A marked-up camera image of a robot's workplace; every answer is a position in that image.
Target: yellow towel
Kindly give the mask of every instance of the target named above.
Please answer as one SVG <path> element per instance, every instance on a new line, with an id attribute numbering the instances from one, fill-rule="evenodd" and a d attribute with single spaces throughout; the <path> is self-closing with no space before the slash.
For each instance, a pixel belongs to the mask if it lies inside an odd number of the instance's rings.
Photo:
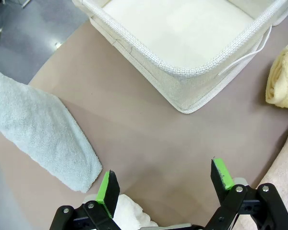
<path id="1" fill-rule="evenodd" d="M 270 104 L 288 108 L 288 45 L 271 67 L 265 100 Z"/>

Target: screw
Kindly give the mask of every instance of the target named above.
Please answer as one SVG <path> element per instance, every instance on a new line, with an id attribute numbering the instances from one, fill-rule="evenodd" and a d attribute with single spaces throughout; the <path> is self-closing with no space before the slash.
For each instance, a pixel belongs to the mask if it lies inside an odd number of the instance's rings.
<path id="1" fill-rule="evenodd" d="M 241 186 L 238 186 L 237 188 L 236 188 L 236 192 L 237 193 L 240 193 L 240 192 L 242 192 L 243 191 L 243 188 L 241 187 Z"/>
<path id="2" fill-rule="evenodd" d="M 265 186 L 263 187 L 263 191 L 264 191 L 264 192 L 269 191 L 269 187 L 268 187 L 267 185 L 265 185 Z"/>

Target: white storage basket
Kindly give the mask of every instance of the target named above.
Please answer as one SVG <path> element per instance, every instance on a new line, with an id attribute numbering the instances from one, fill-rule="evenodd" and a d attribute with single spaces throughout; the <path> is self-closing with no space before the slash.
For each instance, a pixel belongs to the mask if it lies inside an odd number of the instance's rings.
<path id="1" fill-rule="evenodd" d="M 180 112 L 218 94 L 288 15 L 288 0 L 73 0 Z"/>

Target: towel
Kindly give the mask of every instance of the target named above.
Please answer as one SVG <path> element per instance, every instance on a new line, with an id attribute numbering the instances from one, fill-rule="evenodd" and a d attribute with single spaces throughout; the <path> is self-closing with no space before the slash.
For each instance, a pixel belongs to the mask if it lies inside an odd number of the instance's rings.
<path id="1" fill-rule="evenodd" d="M 101 171 L 91 145 L 56 96 L 1 73 L 0 132 L 74 191 L 85 193 Z"/>
<path id="2" fill-rule="evenodd" d="M 288 211 L 288 138 L 268 173 L 260 182 L 260 184 L 264 183 L 275 185 Z M 250 216 L 239 216 L 234 229 L 256 230 L 257 227 Z"/>
<path id="3" fill-rule="evenodd" d="M 288 108 L 288 45 L 271 67 L 265 100 L 270 104 Z"/>
<path id="4" fill-rule="evenodd" d="M 83 203 L 95 200 L 95 197 L 96 195 L 88 195 Z M 143 227 L 158 226 L 155 222 L 151 221 L 149 215 L 144 213 L 137 203 L 125 194 L 119 196 L 113 220 L 121 230 L 139 230 Z"/>

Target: white rope handle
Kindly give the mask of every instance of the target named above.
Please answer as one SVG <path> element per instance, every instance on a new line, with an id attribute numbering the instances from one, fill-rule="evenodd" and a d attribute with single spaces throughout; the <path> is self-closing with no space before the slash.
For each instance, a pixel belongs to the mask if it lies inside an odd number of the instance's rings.
<path id="1" fill-rule="evenodd" d="M 243 57 L 240 57 L 238 60 L 235 60 L 233 63 L 231 63 L 229 66 L 227 66 L 225 69 L 223 69 L 221 72 L 218 73 L 218 75 L 221 75 L 222 73 L 224 73 L 226 70 L 228 70 L 230 67 L 232 67 L 233 65 L 237 64 L 238 62 L 242 61 L 243 59 L 251 56 L 251 55 L 255 55 L 257 53 L 259 53 L 260 51 L 262 51 L 262 49 L 264 48 L 265 44 L 267 43 L 268 39 L 269 39 L 269 36 L 270 36 L 270 33 L 271 33 L 271 30 L 272 30 L 272 25 L 270 26 L 270 29 L 267 30 L 267 32 L 265 32 L 266 34 L 266 37 L 265 37 L 265 40 L 264 40 L 264 43 L 263 45 L 261 46 L 260 49 L 254 51 L 254 52 L 251 52 L 247 55 L 244 55 Z"/>

